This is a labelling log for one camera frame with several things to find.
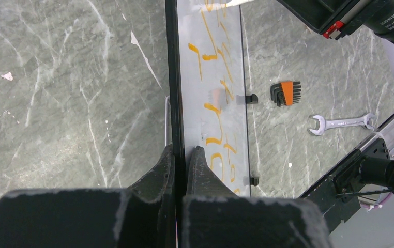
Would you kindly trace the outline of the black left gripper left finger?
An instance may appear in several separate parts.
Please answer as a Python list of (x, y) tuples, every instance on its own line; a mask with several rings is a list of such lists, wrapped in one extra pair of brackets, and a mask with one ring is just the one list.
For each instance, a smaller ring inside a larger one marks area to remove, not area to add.
[(0, 198), (0, 247), (175, 247), (174, 156), (127, 188), (22, 189)]

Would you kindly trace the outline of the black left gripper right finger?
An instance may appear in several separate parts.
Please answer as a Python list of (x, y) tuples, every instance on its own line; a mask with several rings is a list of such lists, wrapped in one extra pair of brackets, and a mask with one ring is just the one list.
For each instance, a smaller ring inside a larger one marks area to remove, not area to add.
[(192, 153), (183, 198), (182, 247), (332, 247), (318, 206), (306, 199), (239, 197)]

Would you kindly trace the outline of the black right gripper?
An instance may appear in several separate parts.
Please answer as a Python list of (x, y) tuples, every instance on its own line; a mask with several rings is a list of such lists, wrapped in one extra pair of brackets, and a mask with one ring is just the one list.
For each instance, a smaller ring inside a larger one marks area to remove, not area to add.
[(295, 17), (326, 39), (342, 38), (367, 23), (386, 1), (279, 1)]

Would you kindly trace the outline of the white whiteboard black frame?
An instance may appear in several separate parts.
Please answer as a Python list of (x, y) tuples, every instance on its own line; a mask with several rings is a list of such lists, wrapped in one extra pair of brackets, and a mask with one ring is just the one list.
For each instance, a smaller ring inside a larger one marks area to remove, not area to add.
[(251, 195), (241, 10), (226, 1), (166, 1), (173, 145), (197, 147), (233, 193)]

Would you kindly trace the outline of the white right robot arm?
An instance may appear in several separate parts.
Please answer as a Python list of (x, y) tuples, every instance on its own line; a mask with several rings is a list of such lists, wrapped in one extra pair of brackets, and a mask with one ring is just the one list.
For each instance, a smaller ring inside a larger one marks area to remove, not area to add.
[(394, 44), (394, 0), (280, 0), (307, 27), (338, 40), (366, 26)]

